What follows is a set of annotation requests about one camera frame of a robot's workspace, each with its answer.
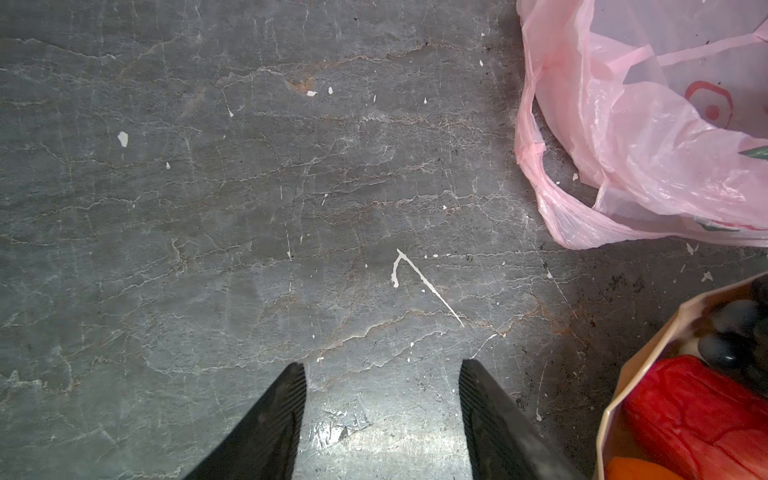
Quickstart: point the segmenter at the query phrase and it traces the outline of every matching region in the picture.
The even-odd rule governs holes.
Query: brown stain
[[[574,318],[577,318],[575,312],[568,315],[568,319],[566,320],[557,318],[556,316],[552,315],[549,310],[547,310],[547,307],[544,305],[541,299],[539,299],[533,293],[530,293],[530,295],[536,299],[537,305],[536,308],[534,308],[531,312],[526,312],[523,318],[530,318],[538,314],[538,316],[540,316],[542,319],[549,322],[549,329],[552,331],[552,333],[578,338],[574,333],[573,328],[571,328],[571,322],[574,320]]]
[[[296,93],[306,95],[308,91],[314,90],[315,78],[307,75],[304,80],[300,82],[286,80],[286,84],[288,85],[288,88],[295,91]]]
[[[306,71],[310,74],[318,70],[326,70],[327,68],[341,67],[355,60],[372,60],[368,55],[353,55],[342,60],[325,60],[312,63],[306,67]]]
[[[261,323],[266,318],[269,318],[277,314],[281,310],[287,310],[291,305],[297,302],[298,302],[298,299],[296,298],[296,296],[290,293],[278,297],[277,300],[275,300],[272,303],[272,305],[268,306],[267,308],[261,311],[261,314],[257,319],[257,323]]]

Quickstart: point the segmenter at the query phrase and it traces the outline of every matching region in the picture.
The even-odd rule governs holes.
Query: red logo on bag
[[[726,121],[725,126],[723,128],[728,128],[728,125],[730,124],[730,119],[733,117],[733,97],[730,96],[730,92],[726,90],[725,88],[718,87],[717,85],[713,85],[708,81],[698,80],[694,83],[690,84],[688,86],[688,89],[685,91],[685,99],[690,101],[690,98],[699,90],[707,90],[712,91],[718,95],[721,95],[725,97],[726,101],[728,102],[729,112],[728,112],[728,121]],[[715,120],[720,118],[720,107],[718,107],[715,104],[709,104],[706,108],[704,108],[704,117],[714,122]]]

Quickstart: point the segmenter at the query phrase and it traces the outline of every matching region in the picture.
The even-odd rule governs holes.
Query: marble floor
[[[464,358],[590,475],[621,364],[768,270],[551,240],[514,2],[8,0],[0,28],[6,478],[178,478],[294,360],[294,478],[470,478]]]

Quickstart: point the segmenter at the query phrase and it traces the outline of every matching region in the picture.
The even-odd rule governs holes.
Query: white paint speck
[[[122,145],[123,148],[126,148],[128,146],[128,134],[125,133],[124,131],[118,134],[118,140],[120,141],[120,145]]]
[[[434,293],[440,299],[443,305],[448,307],[448,310],[451,310],[451,313],[453,313],[453,316],[456,317],[456,319],[462,326],[464,326],[464,322],[462,322],[462,319],[458,317],[454,309],[451,308],[450,305],[448,305],[448,302],[446,302],[445,299],[442,298],[442,295],[440,295],[438,291],[435,290],[435,287],[429,282],[429,280],[427,280],[427,277],[424,276],[422,271],[419,270],[419,268],[411,261],[411,259],[409,259],[402,251],[400,251],[399,248],[397,249],[397,258],[395,259],[395,262],[392,264],[392,285],[395,288],[400,286],[400,282],[397,281],[397,266],[400,264],[400,260],[405,260],[406,262],[408,262],[408,265],[410,265],[411,268],[413,268],[413,271],[416,272],[419,275],[419,277],[421,277],[422,282],[424,282],[427,288],[429,288],[430,291],[432,291],[432,293]]]

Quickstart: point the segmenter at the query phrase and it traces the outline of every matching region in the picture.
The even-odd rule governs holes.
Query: orange item
[[[683,480],[683,477],[645,460],[613,457],[605,468],[605,480]]]

